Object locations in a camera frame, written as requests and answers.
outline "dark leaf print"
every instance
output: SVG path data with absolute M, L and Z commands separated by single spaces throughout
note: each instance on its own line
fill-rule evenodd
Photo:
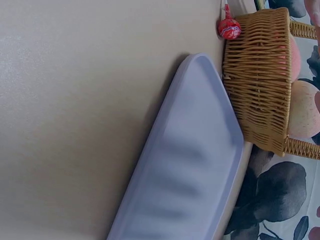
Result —
M 271 9 L 288 8 L 289 15 L 294 18 L 302 18 L 307 14 L 304 0 L 269 0 L 269 6 Z
M 304 239 L 309 228 L 309 217 L 303 216 L 294 230 L 293 240 Z
M 265 234 L 265 233 L 261 233 L 259 235 L 260 239 L 261 240 L 280 240 L 281 238 L 277 238 L 277 237 L 274 237 L 274 236 L 270 236 L 268 234 Z
M 247 205 L 256 195 L 257 190 L 257 178 L 252 170 L 252 168 L 248 167 L 246 169 L 243 183 L 241 186 L 241 190 L 236 200 L 236 207 L 243 207 Z
M 299 212 L 306 197 L 304 167 L 290 161 L 273 165 L 258 177 L 255 197 L 233 210 L 225 234 L 248 229 L 263 220 L 274 223 L 290 219 Z
M 231 240 L 257 240 L 259 235 L 259 224 L 248 229 L 235 230 L 231 234 Z

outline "red candy wrapper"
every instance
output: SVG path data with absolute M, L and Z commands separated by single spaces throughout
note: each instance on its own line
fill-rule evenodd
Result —
M 225 5 L 224 11 L 225 19 L 219 24 L 219 34 L 228 40 L 236 39 L 241 33 L 240 24 L 231 17 L 228 4 Z

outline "wicker basket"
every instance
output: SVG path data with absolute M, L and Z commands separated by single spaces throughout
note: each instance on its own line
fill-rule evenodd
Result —
M 226 43 L 223 83 L 245 140 L 282 157 L 288 153 L 320 159 L 320 146 L 288 136 L 290 32 L 316 39 L 315 28 L 290 21 L 286 8 L 264 9 L 236 19 L 242 33 Z

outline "beige surface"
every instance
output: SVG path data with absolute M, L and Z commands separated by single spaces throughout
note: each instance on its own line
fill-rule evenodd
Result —
M 220 0 L 3 0 L 0 239 L 100 240 L 185 54 L 221 71 Z

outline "plastic tray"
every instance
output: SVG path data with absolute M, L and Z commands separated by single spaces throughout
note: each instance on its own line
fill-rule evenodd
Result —
M 244 139 L 211 61 L 180 65 L 107 240 L 211 240 Z

